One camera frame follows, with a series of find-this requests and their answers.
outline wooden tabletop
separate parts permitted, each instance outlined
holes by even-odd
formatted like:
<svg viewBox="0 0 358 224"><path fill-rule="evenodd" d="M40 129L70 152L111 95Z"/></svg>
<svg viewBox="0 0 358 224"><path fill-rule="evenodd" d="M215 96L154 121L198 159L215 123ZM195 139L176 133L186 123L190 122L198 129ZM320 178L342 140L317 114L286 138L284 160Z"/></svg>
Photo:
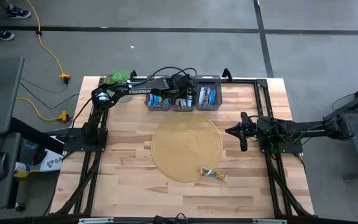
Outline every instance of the wooden tabletop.
<svg viewBox="0 0 358 224"><path fill-rule="evenodd" d="M274 116L291 119L283 79L267 80ZM98 82L99 77L84 77L76 114ZM259 145L248 141L248 151L241 152L239 140L224 132L241 120L241 111L257 114L253 86L224 84L222 91L223 104L218 111L194 110L192 113L210 119L218 127L223 139L223 154L217 170L228 173L227 183L212 178L181 183L161 174L151 157L152 135L173 113L185 112L149 111L144 105L144 95L133 96L130 102L118 103L109 111L108 145L101 158L92 216L175 217L182 212L187 217L273 217L266 163ZM82 127L90 111L89 104L76 120L75 127ZM61 208L78 186L83 157L83 152L75 152L63 161L51 212ZM313 213L301 162L292 154L283 154L283 164L289 189L302 206ZM280 190L278 194L284 211Z"/></svg>

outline circular mat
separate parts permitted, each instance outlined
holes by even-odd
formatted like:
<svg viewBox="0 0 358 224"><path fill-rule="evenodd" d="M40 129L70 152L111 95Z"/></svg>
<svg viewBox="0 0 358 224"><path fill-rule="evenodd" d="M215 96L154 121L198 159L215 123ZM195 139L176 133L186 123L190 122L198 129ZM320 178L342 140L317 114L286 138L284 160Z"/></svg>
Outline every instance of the circular mat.
<svg viewBox="0 0 358 224"><path fill-rule="evenodd" d="M200 180L200 169L215 169L222 156L222 139L208 119L192 113L164 121L151 142L154 164L172 180Z"/></svg>

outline gray floor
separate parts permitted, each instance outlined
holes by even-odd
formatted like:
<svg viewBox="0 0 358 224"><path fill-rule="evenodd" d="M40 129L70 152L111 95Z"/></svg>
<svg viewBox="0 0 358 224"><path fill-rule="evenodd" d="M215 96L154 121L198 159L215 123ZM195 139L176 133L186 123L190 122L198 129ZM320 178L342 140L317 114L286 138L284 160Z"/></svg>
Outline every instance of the gray floor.
<svg viewBox="0 0 358 224"><path fill-rule="evenodd" d="M14 2L29 8L25 1ZM32 2L42 24L50 26L257 27L252 0ZM260 5L267 29L358 30L358 0L260 0ZM12 22L0 12L0 24L17 23L34 25L36 20L33 17ZM15 34L13 42L0 41L0 57L24 56L24 78L51 90L62 89L58 67L39 46L34 32ZM175 65L195 67L203 74L220 74L227 67L237 77L266 77L258 34L44 32L43 40L73 76L61 95L31 88L51 106L77 93L83 76L102 75L105 71L134 69L150 74ZM268 35L267 43L274 75L285 80L295 121L321 119L332 110L333 101L358 90L358 36ZM18 96L31 98L23 89ZM52 111L36 104L42 114L52 117L61 110L72 114L75 102L76 98ZM26 102L17 102L14 114L42 131L67 126L41 121ZM358 181L342 181L344 174L358 170L355 152L346 142L325 138L312 139L304 149L315 213L324 218L358 221ZM41 194L35 190L22 194L23 200L33 205L22 216L45 211L55 178L56 174L51 174L44 179L48 186L40 187ZM39 185L36 180L28 181L25 189Z"/></svg>

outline sneaker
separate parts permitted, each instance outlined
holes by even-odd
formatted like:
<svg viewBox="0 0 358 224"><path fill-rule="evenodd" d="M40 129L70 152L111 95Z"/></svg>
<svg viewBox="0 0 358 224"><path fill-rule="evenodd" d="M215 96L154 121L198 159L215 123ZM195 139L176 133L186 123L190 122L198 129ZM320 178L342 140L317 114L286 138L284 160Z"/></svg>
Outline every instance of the sneaker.
<svg viewBox="0 0 358 224"><path fill-rule="evenodd" d="M1 40L5 40L5 41L9 41L9 40L13 40L13 38L15 37L15 35L9 31L0 29L0 39Z"/></svg>
<svg viewBox="0 0 358 224"><path fill-rule="evenodd" d="M26 19L31 16L31 12L20 9L16 6L13 6L12 9L8 8L5 12L9 15L11 19Z"/></svg>

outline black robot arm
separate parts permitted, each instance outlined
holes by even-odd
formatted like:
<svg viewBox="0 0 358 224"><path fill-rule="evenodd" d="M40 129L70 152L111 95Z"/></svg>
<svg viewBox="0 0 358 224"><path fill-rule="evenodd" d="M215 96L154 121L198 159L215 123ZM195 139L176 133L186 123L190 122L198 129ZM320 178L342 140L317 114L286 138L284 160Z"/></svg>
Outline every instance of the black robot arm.
<svg viewBox="0 0 358 224"><path fill-rule="evenodd" d="M256 123L251 118L258 117ZM247 150L247 138L257 138L264 152L276 149L284 153L302 152L300 139L326 136L332 139L348 140L353 137L345 118L336 116L327 121L296 123L265 116L248 116L241 113L241 123L226 130L240 139L241 151Z"/></svg>
<svg viewBox="0 0 358 224"><path fill-rule="evenodd" d="M103 113L114 106L118 100L126 95L152 93L166 98L186 98L186 95L195 94L195 85L189 75L175 74L170 77L149 78L142 82L101 84L91 93L93 110L83 126L85 144L98 142L98 126Z"/></svg>

